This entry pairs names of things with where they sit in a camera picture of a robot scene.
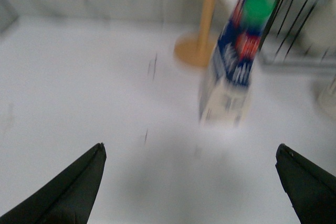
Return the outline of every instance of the green bottle cap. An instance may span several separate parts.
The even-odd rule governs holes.
[[[245,0],[243,23],[247,26],[261,27],[274,9],[272,0]]]

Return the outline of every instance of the wooden stand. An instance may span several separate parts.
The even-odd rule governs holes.
[[[202,18],[198,34],[184,35],[175,43],[174,54],[179,60],[196,67],[208,66],[217,38],[209,38],[215,0],[203,0]]]

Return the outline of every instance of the white countertop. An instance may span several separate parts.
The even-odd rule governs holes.
[[[203,73],[172,56],[190,29],[22,18],[2,37],[0,216],[104,142],[89,224],[299,224],[275,154],[285,143],[336,175],[336,122],[316,106],[332,77],[256,62],[243,124],[200,126]]]

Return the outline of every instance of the bottle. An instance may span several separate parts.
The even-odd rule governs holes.
[[[219,36],[201,86],[201,122],[237,125],[250,104],[250,74],[271,0],[239,0]]]

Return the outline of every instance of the dish rack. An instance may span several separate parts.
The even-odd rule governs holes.
[[[316,55],[299,43],[300,33],[309,16],[328,1],[276,0],[259,46],[262,65],[275,70],[335,74],[336,51],[326,49]]]

